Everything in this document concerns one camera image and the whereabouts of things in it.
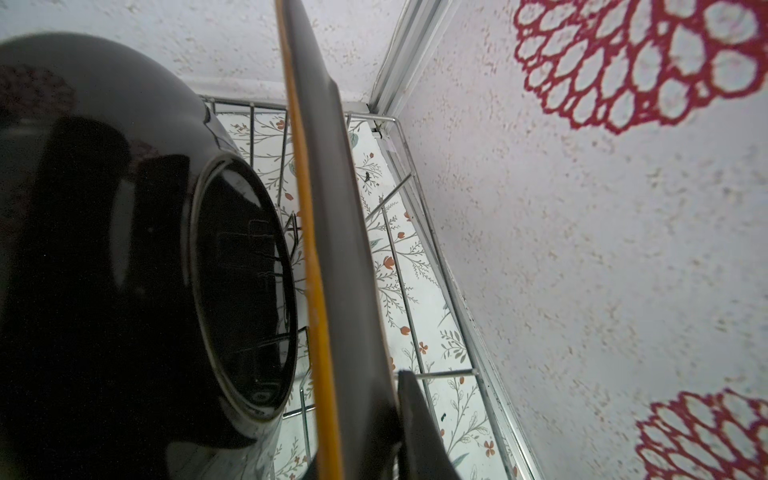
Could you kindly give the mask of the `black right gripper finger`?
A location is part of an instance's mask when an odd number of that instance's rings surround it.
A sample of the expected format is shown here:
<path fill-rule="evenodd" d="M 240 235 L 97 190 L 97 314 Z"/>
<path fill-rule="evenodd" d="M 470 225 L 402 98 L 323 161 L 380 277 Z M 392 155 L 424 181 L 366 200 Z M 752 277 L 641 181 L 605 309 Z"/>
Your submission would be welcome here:
<path fill-rule="evenodd" d="M 402 440 L 398 452 L 400 479 L 459 480 L 431 417 L 427 402 L 411 371 L 398 372 Z"/>

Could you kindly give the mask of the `black plate yellow rim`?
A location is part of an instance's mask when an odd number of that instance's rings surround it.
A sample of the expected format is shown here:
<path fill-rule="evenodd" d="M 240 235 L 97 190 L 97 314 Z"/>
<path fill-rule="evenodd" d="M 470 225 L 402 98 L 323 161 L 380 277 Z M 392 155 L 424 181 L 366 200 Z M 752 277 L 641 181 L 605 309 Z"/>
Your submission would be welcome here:
<path fill-rule="evenodd" d="M 319 479 L 389 479 L 397 401 L 336 82 L 304 4 L 276 4 L 306 260 Z"/>

